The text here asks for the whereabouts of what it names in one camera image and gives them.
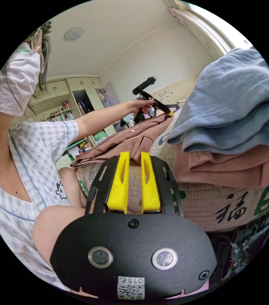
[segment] woman's leg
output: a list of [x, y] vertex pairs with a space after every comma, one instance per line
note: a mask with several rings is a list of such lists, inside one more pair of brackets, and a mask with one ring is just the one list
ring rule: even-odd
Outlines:
[[[50, 266], [50, 257], [58, 236], [68, 224], [84, 215], [85, 209], [66, 206], [51, 206], [40, 212], [34, 222], [32, 237], [38, 253]], [[97, 298], [82, 291], [72, 292]]]
[[76, 208], [85, 208], [87, 197], [78, 183], [75, 171], [69, 167], [62, 167], [58, 170], [58, 174], [61, 178], [71, 206]]

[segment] qr code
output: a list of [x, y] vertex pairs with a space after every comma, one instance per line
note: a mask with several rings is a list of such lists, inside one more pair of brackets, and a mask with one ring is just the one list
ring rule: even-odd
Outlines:
[[118, 295], [118, 299], [144, 300], [145, 299], [144, 278], [119, 276], [117, 295]]

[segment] plaid pajama shirt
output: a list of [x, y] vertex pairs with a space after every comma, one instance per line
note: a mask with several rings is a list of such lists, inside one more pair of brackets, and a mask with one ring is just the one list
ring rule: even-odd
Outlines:
[[31, 203], [0, 188], [0, 235], [36, 276], [69, 291], [37, 252], [32, 229], [38, 214], [52, 205], [70, 206], [55, 163], [78, 136], [75, 121], [21, 122], [9, 130], [9, 147]]

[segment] face mask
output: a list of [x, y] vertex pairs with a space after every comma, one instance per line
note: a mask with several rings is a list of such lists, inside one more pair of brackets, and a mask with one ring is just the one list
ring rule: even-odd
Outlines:
[[8, 60], [7, 74], [0, 72], [0, 112], [22, 116], [34, 94], [40, 73], [40, 57], [22, 43]]

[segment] woman's arm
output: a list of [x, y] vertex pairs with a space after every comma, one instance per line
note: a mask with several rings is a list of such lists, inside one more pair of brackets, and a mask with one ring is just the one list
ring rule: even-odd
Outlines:
[[75, 120], [78, 125], [78, 137], [76, 140], [81, 140], [84, 137], [96, 134], [130, 113], [139, 112], [140, 108], [146, 113], [151, 108], [152, 103], [152, 100], [135, 99], [89, 112]]

